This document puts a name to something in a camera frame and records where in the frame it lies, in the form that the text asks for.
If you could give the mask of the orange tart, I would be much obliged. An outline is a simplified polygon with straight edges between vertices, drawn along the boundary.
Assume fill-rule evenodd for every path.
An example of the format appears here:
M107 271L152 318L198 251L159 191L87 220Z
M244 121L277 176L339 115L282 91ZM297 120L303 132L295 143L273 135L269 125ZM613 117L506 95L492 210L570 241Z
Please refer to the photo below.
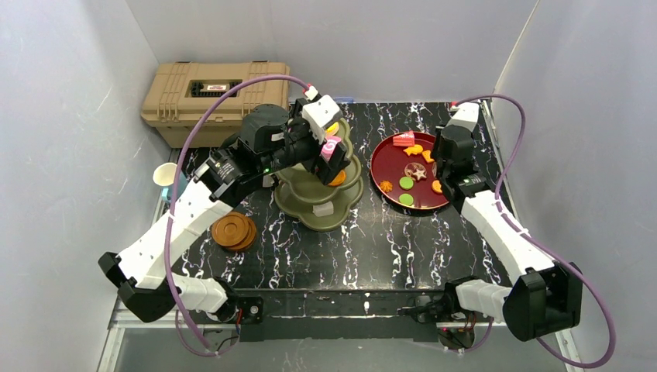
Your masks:
M328 183L328 186L330 187L338 187L342 185L346 180L346 172L344 170L341 170L336 177Z

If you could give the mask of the pink swirl roll cake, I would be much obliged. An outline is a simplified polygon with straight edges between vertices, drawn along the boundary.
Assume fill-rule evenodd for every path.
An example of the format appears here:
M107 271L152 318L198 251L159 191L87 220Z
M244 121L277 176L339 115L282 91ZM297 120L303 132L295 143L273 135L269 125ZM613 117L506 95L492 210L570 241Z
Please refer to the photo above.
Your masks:
M327 136L321 149L321 157L327 163L337 164L344 158L342 139L338 136Z

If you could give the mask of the white cream cake piece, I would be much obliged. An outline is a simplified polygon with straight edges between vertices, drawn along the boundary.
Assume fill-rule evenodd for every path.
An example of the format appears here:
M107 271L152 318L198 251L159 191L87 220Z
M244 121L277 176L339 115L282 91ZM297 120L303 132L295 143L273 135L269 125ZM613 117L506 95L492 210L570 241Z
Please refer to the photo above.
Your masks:
M314 205L312 207L312 212L317 217L326 217L335 212L335 207L332 201L327 201L320 205Z

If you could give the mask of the green three-tier dessert stand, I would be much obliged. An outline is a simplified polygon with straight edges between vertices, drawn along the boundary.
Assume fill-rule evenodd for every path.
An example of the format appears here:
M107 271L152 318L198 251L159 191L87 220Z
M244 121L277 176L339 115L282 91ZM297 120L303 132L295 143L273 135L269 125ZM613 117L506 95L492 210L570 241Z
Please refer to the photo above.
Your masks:
M302 164L275 174L279 184L273 196L279 209L314 231L328 232L338 228L347 220L350 210L363 195L362 166L353 153L350 132L348 122L340 119L336 135L346 144L346 155L349 157L349 164L345 168L346 179L340 185L323 185Z

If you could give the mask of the yellow frosted donut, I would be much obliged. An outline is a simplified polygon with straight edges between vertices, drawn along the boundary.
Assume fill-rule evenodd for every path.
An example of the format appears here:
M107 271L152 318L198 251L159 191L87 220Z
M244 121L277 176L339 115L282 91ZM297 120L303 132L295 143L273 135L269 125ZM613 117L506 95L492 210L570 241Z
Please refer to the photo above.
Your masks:
M334 136L339 131L339 122L334 122L325 131L327 136Z

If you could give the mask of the star shaped cookie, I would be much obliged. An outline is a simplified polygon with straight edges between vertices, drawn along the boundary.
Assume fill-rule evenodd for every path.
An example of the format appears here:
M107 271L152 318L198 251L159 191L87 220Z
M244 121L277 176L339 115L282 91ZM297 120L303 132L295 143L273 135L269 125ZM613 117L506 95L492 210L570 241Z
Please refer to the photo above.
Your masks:
M408 174L415 181L421 181L426 179L426 169L422 165L420 167L412 167L409 169Z

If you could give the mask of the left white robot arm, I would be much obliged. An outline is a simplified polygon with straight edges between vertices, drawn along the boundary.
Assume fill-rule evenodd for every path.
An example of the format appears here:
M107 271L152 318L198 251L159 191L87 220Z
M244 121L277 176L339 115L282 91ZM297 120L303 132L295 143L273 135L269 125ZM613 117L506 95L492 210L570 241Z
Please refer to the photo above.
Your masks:
M119 253L104 253L98 265L117 287L121 302L139 320L154 322L173 309L203 311L222 320L247 315L256 297L237 294L218 277L174 274L174 263L216 221L233 217L263 179L296 165L327 186L349 165L348 148L328 148L330 125L343 117L329 97L298 99L292 110L258 105L239 133L196 169L168 213Z

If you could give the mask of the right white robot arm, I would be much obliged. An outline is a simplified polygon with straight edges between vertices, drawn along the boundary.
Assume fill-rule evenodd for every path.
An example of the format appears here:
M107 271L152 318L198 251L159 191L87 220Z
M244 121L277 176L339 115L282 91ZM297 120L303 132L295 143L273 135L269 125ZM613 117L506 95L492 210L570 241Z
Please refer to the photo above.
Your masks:
M447 125L439 130L432 156L435 172L449 203L472 224L504 265L510 287L474 276L445 284L441 295L422 295L397 310L418 323L448 315L478 312L504 322L520 341L573 328L580 323L583 282L578 268L560 263L514 229L515 219L496 199L494 186L473 159L471 130Z

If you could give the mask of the yellow square cracker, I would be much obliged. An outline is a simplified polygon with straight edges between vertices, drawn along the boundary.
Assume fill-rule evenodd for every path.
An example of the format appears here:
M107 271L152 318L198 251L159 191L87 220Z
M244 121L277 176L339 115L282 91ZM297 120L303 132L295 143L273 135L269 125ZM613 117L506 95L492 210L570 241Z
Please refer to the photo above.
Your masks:
M421 156L426 164L432 164L435 162L435 160L432 158L432 152L430 150L422 151Z

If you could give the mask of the yellow fish shaped cookie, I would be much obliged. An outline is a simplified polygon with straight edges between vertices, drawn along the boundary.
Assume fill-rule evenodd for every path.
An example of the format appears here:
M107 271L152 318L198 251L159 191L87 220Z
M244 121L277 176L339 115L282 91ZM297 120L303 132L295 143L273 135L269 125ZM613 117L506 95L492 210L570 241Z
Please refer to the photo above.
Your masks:
M423 146L420 145L420 144L415 144L415 145L413 145L413 146L409 146L409 147L407 147L407 148L405 148L405 149L403 150L403 152L404 152L407 156L411 156L411 155L420 155L420 154L422 154L424 151L425 151L425 150L424 150Z

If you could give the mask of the red layered cake slice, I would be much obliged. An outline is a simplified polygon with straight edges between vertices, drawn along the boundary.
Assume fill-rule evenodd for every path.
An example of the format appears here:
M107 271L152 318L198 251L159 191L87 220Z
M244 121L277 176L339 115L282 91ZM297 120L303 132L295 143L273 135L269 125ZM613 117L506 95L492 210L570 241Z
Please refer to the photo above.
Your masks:
M407 132L402 132L398 133L396 136L392 137L392 143L394 146L399 146L399 147L412 147L415 145L415 137L414 137L414 132L407 131Z

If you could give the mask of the dark red round tray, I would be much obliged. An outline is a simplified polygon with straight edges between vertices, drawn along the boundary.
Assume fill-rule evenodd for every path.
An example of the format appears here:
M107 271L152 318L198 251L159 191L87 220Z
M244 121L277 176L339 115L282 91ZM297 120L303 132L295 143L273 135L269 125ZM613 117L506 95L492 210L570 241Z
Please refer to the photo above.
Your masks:
M430 211L448 205L435 176L435 136L418 131L395 133L378 143L370 158L370 177L389 202Z

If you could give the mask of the green macaron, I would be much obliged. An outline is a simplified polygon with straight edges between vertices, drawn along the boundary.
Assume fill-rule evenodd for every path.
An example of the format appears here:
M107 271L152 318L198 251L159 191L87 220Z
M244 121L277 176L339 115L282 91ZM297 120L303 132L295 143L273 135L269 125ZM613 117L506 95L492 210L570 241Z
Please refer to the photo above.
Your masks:
M414 179L404 176L399 179L398 184L402 190L411 190L414 187Z
M408 193L403 193L399 196L398 201L400 204L413 207L414 206L414 197Z

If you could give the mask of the small round yellow cookie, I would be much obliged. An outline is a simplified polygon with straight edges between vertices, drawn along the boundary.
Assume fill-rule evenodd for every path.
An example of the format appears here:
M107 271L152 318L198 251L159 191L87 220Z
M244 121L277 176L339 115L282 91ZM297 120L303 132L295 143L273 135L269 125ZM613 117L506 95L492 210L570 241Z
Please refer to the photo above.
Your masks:
M390 181L381 181L379 187L383 193L389 193L394 190L394 185Z

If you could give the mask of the brown wooden coaster stack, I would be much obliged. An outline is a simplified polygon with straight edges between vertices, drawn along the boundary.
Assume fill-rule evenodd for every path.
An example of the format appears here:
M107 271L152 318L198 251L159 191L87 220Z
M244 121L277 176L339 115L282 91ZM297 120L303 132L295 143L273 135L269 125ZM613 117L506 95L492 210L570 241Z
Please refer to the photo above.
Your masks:
M221 217L212 224L210 231L212 239L223 250L231 253L248 250L257 234L255 222L238 212L230 212Z

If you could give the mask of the blue mug cream interior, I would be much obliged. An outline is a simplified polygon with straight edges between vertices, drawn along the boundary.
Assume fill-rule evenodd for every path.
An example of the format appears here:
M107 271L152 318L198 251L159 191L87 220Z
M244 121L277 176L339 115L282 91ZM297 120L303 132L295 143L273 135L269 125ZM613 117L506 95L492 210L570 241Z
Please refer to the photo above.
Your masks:
M174 184L177 164L168 162L158 166L152 175L153 183L160 188L160 198L164 202L170 202L172 186Z

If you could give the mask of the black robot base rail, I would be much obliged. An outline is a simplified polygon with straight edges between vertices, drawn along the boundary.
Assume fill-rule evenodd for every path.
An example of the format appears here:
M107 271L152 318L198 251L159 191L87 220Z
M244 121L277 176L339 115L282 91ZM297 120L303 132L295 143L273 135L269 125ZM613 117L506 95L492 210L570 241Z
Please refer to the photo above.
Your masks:
M450 349L472 346L482 316L451 314L441 297L441 291L424 290L241 289L218 312L193 318L202 326L238 326L245 342L411 339Z

